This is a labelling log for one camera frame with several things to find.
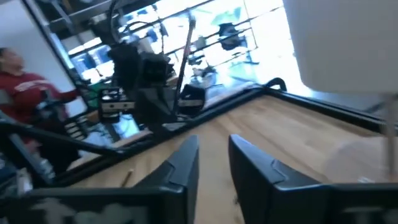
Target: woman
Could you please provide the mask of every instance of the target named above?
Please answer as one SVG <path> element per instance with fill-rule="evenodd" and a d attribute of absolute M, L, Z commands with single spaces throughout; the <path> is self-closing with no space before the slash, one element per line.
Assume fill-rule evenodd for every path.
<path fill-rule="evenodd" d="M 42 90 L 47 90 L 56 100 L 69 103 L 78 96 L 76 90 L 60 93 L 53 84 L 38 74 L 23 71 L 24 60 L 9 48 L 0 48 L 0 90 L 5 91 L 11 98 L 8 104 L 1 104 L 0 110 L 15 120 L 32 124 L 36 106 L 43 100 Z M 63 107 L 62 116 L 68 117 Z M 38 128 L 54 133 L 67 135 L 63 127 L 51 122 L 33 124 Z M 62 150 L 60 146 L 49 143 L 38 144 L 35 140 L 22 138 L 28 149 L 35 151 L 39 148 L 40 156 L 46 158 L 53 165 L 54 172 L 59 174 L 67 170 L 71 162 L 79 158 L 78 150 Z"/>

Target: black metal bar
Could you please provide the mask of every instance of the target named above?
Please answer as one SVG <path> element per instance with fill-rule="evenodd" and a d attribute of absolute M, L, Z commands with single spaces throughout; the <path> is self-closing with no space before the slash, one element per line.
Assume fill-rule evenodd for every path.
<path fill-rule="evenodd" d="M 75 88 L 76 88 L 77 92 L 79 93 L 79 95 L 83 96 L 83 93 L 81 92 L 81 90 L 79 88 L 77 88 L 77 86 L 76 86 L 75 79 L 69 73 L 70 71 L 69 71 L 68 65 L 66 64 L 66 62 L 62 58 L 60 52 L 58 51 L 58 49 L 57 49 L 57 47 L 55 45 L 55 43 L 50 38 L 50 36 L 49 36 L 50 32 L 48 31 L 48 29 L 43 24 L 41 24 L 39 18 L 37 18 L 37 15 L 32 10 L 32 7 L 37 7 L 37 6 L 31 6 L 28 1 L 29 0 L 21 0 L 23 6 L 25 7 L 26 11 L 29 14 L 29 17 L 31 19 L 33 19 L 33 21 L 36 24 L 37 29 L 39 30 L 39 32 L 40 32 L 41 36 L 43 37 L 44 41 L 46 41 L 46 43 L 50 47 L 51 51 L 53 52 L 55 58 L 60 62 L 62 69 L 64 70 L 65 74 L 67 74 L 69 80 L 72 81 L 72 83 L 75 86 Z M 85 98 L 83 98 L 83 102 L 85 103 L 86 107 L 88 108 L 89 105 L 88 105 L 88 102 L 86 101 Z"/>
<path fill-rule="evenodd" d="M 76 139 L 65 137 L 59 134 L 51 133 L 49 131 L 44 131 L 41 129 L 34 128 L 32 126 L 10 123 L 7 121 L 0 121 L 0 133 L 9 134 L 15 133 L 22 136 L 30 137 L 38 141 L 42 141 L 44 144 L 46 142 L 51 142 L 54 145 L 61 145 L 62 149 L 79 149 L 87 152 L 92 152 L 95 154 L 100 154 L 104 156 L 117 156 L 120 155 L 118 150 L 112 149 L 110 147 L 97 146 L 83 141 L 78 141 Z"/>
<path fill-rule="evenodd" d="M 112 124 L 103 124 L 103 126 L 111 136 L 113 142 L 117 142 L 121 139 L 120 134 L 115 130 Z"/>

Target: cable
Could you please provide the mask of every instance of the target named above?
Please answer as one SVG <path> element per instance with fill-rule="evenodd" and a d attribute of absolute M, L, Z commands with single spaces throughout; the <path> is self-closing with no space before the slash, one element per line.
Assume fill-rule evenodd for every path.
<path fill-rule="evenodd" d="M 150 5 L 150 6 L 152 6 L 152 8 L 154 9 L 154 11 L 156 13 L 156 16 L 157 16 L 157 19 L 158 19 L 159 24 L 160 24 L 159 33 L 162 36 L 162 51 L 161 52 L 162 52 L 162 54 L 164 54 L 164 35 L 163 35 L 162 28 L 165 27 L 165 26 L 163 25 L 162 19 L 160 18 L 159 13 L 157 12 L 157 7 L 154 4 Z"/>
<path fill-rule="evenodd" d="M 69 11 L 72 11 L 72 7 L 69 4 L 68 0 L 63 0 L 63 4 L 65 5 L 65 7 L 67 9 L 69 9 Z M 51 1 L 51 5 L 58 12 L 58 14 L 61 16 L 61 18 L 65 20 L 69 32 L 71 32 L 71 34 L 76 37 L 79 44 L 83 47 L 83 51 L 88 56 L 88 60 L 90 61 L 90 63 L 92 63 L 93 65 L 96 65 L 97 63 L 95 62 L 94 58 L 90 55 L 87 48 L 85 47 L 85 42 L 84 42 L 83 38 L 81 38 L 79 32 L 77 32 L 75 30 L 75 24 L 70 19 L 70 16 L 62 9 L 62 7 L 58 3 L 58 1 L 55 1 L 55 0 Z M 100 77 L 104 76 L 101 74 L 101 72 L 96 67 L 95 67 L 95 70 L 97 71 L 97 73 Z"/>
<path fill-rule="evenodd" d="M 114 28 L 114 26 L 113 26 L 113 21 L 112 21 L 112 20 L 113 20 L 113 12 L 114 12 L 114 10 L 115 10 L 115 8 L 116 8 L 116 4 L 117 4 L 118 2 L 119 2 L 119 0 L 113 0 L 112 3 L 111 3 L 111 5 L 109 6 L 109 11 L 108 11 L 108 26 L 109 26 L 109 31 L 110 31 L 110 33 L 112 34 L 112 37 L 113 37 L 113 40 L 114 40 L 114 43 L 115 43 L 115 44 L 120 43 L 120 37 L 117 35 L 117 34 L 118 34 L 118 30 Z M 157 9 L 155 8 L 155 6 L 154 6 L 154 5 L 151 5 L 151 6 L 152 6 L 152 8 L 154 9 L 154 11 L 156 12 L 157 18 L 158 18 L 158 20 L 159 20 L 159 24 L 160 24 L 159 32 L 160 32 L 160 35 L 162 36 L 162 51 L 161 51 L 161 52 L 164 54 L 164 36 L 162 35 L 162 21 L 161 21 L 161 18 L 160 18 L 160 16 L 159 16 L 159 13 L 157 12 Z M 151 25 L 154 29 L 156 29 L 155 25 L 154 25 L 153 23 L 151 23 L 151 22 L 135 21 L 135 22 L 132 22 L 131 24 L 128 24 L 128 25 L 123 29 L 122 33 L 124 33 L 124 32 L 126 32 L 126 31 L 130 30 L 130 27 L 132 27 L 132 26 L 134 26 L 134 25 L 136 25 L 136 24 L 140 24 L 140 23 L 142 23 L 142 24 L 147 24 L 147 25 Z"/>

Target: wooden counter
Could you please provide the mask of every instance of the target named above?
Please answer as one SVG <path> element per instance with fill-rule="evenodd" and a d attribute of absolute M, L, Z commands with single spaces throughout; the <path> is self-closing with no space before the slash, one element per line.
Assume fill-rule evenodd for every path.
<path fill-rule="evenodd" d="M 322 114 L 263 96 L 181 136 L 99 172 L 72 187 L 119 187 L 134 169 L 133 186 L 178 149 L 189 135 L 200 141 L 200 180 L 196 223 L 243 223 L 233 203 L 235 190 L 229 173 L 228 136 L 239 134 L 276 159 L 323 181 L 323 166 L 336 146 L 377 134 Z"/>

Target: white panel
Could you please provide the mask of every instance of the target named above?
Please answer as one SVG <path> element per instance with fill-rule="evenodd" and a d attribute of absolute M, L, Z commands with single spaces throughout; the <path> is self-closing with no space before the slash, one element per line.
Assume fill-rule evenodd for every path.
<path fill-rule="evenodd" d="M 398 91 L 398 1 L 284 0 L 284 6 L 306 86 Z"/>

